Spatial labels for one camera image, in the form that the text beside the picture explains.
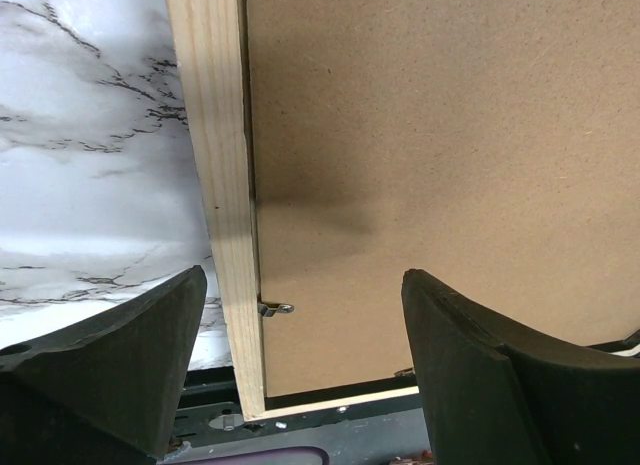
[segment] frame backing board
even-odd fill
[[[247,0],[268,396],[411,366],[408,268],[579,344],[640,322],[640,0]]]

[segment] mdf board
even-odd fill
[[[267,396],[411,366],[406,269],[640,323],[640,0],[247,0]]]

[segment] hole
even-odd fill
[[[250,432],[256,433],[264,428],[264,424],[263,423],[247,423],[246,425],[243,425],[242,428],[244,428],[245,430],[249,430]]]
[[[9,345],[8,347],[0,350],[0,357],[15,355],[16,353],[24,353],[29,350],[31,350],[31,345],[27,345],[26,343],[16,343],[15,345]]]

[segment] white marble countertop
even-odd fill
[[[230,365],[164,0],[0,0],[0,348],[194,264]]]

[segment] light wood plank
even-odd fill
[[[375,402],[377,400],[385,400],[388,398],[406,397],[418,393],[418,387],[407,387],[398,390],[387,390],[384,392],[368,393],[366,395],[356,395],[354,397],[340,398],[336,400],[327,400],[325,402],[305,403],[293,407],[276,408],[267,410],[253,420],[266,420],[269,418],[286,417],[299,413],[314,412],[316,410],[327,410],[329,408],[349,407],[365,402]]]
[[[167,0],[242,410],[264,413],[238,0]]]

